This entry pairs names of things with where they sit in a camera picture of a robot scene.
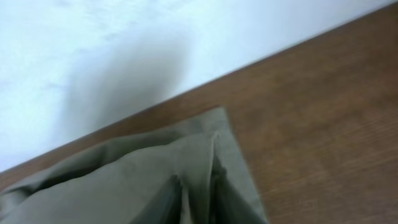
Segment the khaki green shorts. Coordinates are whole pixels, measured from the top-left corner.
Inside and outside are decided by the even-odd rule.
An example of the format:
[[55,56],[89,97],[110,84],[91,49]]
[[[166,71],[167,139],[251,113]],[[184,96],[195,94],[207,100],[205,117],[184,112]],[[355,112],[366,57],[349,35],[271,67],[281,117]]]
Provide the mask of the khaki green shorts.
[[2,223],[267,223],[223,108],[78,152],[1,192]]

